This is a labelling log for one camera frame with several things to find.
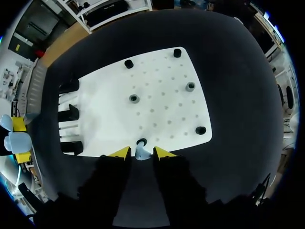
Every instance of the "black cable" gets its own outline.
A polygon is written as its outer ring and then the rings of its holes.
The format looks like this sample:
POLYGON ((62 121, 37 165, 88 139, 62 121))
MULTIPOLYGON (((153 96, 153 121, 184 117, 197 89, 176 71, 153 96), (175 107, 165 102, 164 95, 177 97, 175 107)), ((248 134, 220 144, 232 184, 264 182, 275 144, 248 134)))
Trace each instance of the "black cable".
POLYGON ((33 216, 34 216, 34 214, 29 214, 29 215, 26 216, 26 218, 29 219, 29 218, 31 218, 33 216))
POLYGON ((268 185, 269 185, 269 180, 270 180, 270 176, 267 179, 266 187, 265 187, 264 193, 263 193, 263 195, 261 197, 261 201, 259 202, 259 205, 261 205, 263 203, 263 201, 264 201, 264 196, 266 194, 266 191, 267 191, 267 188, 268 188, 268 185))
POLYGON ((21 117, 19 109, 18 109, 18 108, 16 108, 16 109, 17 109, 17 112, 18 112, 18 114, 19 114, 19 117, 21 117))
POLYGON ((283 150, 286 150, 286 149, 287 149, 287 147, 291 146, 292 144, 294 144, 294 142, 293 142, 293 143, 290 143, 290 144, 289 144, 289 145, 287 145, 287 146, 285 146, 285 147, 282 149, 282 151, 283 151, 283 150))

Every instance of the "white wall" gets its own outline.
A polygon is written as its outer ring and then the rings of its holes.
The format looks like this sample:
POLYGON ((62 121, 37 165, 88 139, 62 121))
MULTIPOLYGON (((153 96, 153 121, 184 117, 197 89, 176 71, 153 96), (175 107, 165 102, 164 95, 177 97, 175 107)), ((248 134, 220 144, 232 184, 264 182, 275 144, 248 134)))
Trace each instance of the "white wall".
MULTIPOLYGON (((0 77, 2 77, 5 69, 17 73, 18 66, 16 66, 16 61, 19 61, 24 64, 29 64, 29 61, 25 59, 24 57, 14 53, 13 51, 9 50, 9 44, 11 41, 11 38, 14 35, 14 32, 16 30, 16 27, 22 18, 24 12, 27 10, 27 8, 30 6, 33 0, 30 0, 24 8, 19 12, 16 19, 12 22, 11 26, 6 30, 1 44, 0 44, 0 77)), ((0 115, 7 114, 10 115, 10 102, 0 98, 0 115)))

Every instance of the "white shelf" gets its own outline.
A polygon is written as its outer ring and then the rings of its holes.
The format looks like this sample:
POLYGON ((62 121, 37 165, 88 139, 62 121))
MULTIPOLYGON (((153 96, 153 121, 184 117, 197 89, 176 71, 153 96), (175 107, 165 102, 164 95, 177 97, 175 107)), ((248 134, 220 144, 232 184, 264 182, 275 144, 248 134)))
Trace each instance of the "white shelf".
POLYGON ((93 4, 93 5, 89 6, 88 8, 83 9, 81 12, 79 12, 79 13, 77 14, 77 17, 80 17, 80 16, 84 15, 84 14, 87 13, 88 11, 92 10, 93 8, 99 6, 99 5, 101 5, 101 4, 103 4, 103 3, 107 2, 107 1, 108 1, 108 0, 101 0, 101 1, 99 1, 99 2, 97 2, 97 3, 95 3, 95 4, 93 4))
POLYGON ((140 12, 140 11, 144 11, 144 10, 149 10, 149 7, 148 7, 148 6, 145 6, 145 7, 141 7, 141 8, 134 9, 134 10, 133 10, 133 9, 127 10, 127 11, 125 11, 125 12, 123 12, 123 13, 120 13, 120 14, 118 14, 118 15, 115 15, 115 16, 113 16, 113 17, 107 19, 107 20, 104 20, 104 21, 102 21, 102 22, 100 22, 100 23, 98 23, 98 24, 96 24, 96 25, 90 27, 89 30, 90 30, 90 31, 93 31, 93 30, 99 28, 100 26, 102 26, 102 25, 104 25, 104 24, 106 24, 106 23, 109 23, 109 22, 111 22, 111 21, 113 21, 113 20, 116 20, 116 19, 118 19, 118 18, 124 17, 124 16, 129 15, 129 14, 132 14, 132 13, 137 13, 137 12, 140 12))

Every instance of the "black rubber foot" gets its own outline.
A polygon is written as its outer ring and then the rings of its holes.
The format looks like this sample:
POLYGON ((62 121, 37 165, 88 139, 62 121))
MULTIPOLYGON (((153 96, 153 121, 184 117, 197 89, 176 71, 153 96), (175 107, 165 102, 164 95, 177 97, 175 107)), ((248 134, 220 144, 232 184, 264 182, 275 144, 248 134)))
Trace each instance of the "black rubber foot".
POLYGON ((78 79, 72 79, 69 83, 65 83, 59 87, 59 94, 75 92, 79 89, 80 82, 78 79))
POLYGON ((78 109, 69 104, 69 111, 60 111, 58 112, 58 122, 67 122, 67 121, 75 121, 80 117, 80 113, 78 109))
POLYGON ((126 66, 126 68, 128 68, 128 69, 132 68, 132 67, 133 67, 132 61, 131 61, 131 60, 126 60, 126 61, 125 61, 125 66, 126 66))
POLYGON ((181 50, 180 49, 175 49, 173 51, 173 56, 176 57, 176 58, 181 57, 181 50))
POLYGON ((147 144, 146 138, 141 138, 140 140, 137 141, 137 144, 139 144, 140 142, 144 142, 144 146, 146 146, 147 144))
POLYGON ((61 150, 64 153, 73 152, 75 156, 81 154, 84 151, 84 147, 81 141, 77 142, 61 142, 61 150))
POLYGON ((196 128, 196 134, 198 135, 204 135, 206 132, 206 128, 204 126, 200 126, 196 128))
POLYGON ((89 6, 90 6, 90 4, 89 4, 89 3, 84 2, 84 8, 88 8, 89 6))

